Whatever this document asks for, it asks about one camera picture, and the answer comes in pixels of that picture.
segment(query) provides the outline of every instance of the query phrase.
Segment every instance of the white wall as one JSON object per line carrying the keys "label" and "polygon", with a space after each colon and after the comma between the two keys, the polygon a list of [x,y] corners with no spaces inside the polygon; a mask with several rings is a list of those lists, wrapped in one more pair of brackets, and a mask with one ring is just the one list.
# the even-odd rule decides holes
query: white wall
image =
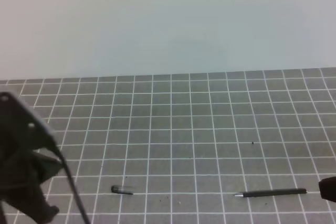
{"label": "white wall", "polygon": [[336,66],[335,0],[0,0],[0,79]]}

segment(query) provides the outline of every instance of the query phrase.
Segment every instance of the black object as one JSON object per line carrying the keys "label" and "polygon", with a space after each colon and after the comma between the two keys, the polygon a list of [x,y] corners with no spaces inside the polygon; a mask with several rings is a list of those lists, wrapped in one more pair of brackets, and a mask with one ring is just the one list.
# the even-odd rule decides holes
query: black object
{"label": "black object", "polygon": [[261,190],[261,191],[245,191],[243,193],[235,194],[236,197],[265,197],[277,195],[291,195],[291,194],[306,194],[307,190],[304,188],[293,189],[276,189],[276,190]]}
{"label": "black object", "polygon": [[321,180],[319,187],[322,199],[336,202],[336,177]]}
{"label": "black object", "polygon": [[[60,161],[34,151],[40,148],[53,152]],[[48,125],[11,92],[0,92],[0,223],[7,223],[2,200],[38,224],[51,222],[59,209],[46,202],[40,184],[61,168],[84,223],[89,224],[70,169]]]}
{"label": "black object", "polygon": [[111,186],[111,192],[114,194],[126,194],[126,195],[133,195],[130,191],[124,191],[119,188],[119,186]]}

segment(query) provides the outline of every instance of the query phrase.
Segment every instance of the grid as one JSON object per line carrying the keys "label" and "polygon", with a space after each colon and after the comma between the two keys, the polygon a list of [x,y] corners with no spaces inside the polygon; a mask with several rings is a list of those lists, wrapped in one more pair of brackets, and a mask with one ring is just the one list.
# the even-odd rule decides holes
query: grid
{"label": "grid", "polygon": [[[92,223],[333,223],[336,68],[0,81],[55,130]],[[131,186],[133,196],[110,193]],[[53,223],[82,223],[61,172]],[[306,195],[241,199],[245,190]],[[8,222],[32,223],[5,206]]]}

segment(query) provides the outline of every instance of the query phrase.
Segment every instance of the black cable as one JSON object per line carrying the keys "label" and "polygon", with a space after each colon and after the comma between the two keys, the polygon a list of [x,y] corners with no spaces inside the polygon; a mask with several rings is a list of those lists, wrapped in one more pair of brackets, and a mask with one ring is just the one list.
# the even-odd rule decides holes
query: black cable
{"label": "black cable", "polygon": [[71,171],[69,169],[69,166],[67,164],[67,161],[65,160],[64,156],[62,155],[61,151],[58,149],[58,147],[54,148],[55,150],[53,151],[53,153],[61,160],[65,174],[67,175],[69,184],[70,184],[70,188],[73,194],[73,197],[75,199],[76,205],[78,207],[78,210],[83,218],[84,224],[90,224],[90,220],[86,214],[85,208],[83,206],[83,203],[78,195],[76,186],[75,186],[75,182],[73,181],[72,175],[71,175]]}

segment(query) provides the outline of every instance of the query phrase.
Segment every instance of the pen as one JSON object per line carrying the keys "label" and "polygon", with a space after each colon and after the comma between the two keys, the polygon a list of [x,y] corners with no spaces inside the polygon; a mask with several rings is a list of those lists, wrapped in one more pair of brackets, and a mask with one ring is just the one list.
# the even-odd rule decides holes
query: pen
{"label": "pen", "polygon": [[261,191],[244,191],[242,193],[235,194],[235,197],[264,197],[264,196],[277,196],[277,195],[291,195],[291,194],[306,194],[307,190],[304,188],[292,188],[292,189],[276,189],[276,190],[261,190]]}

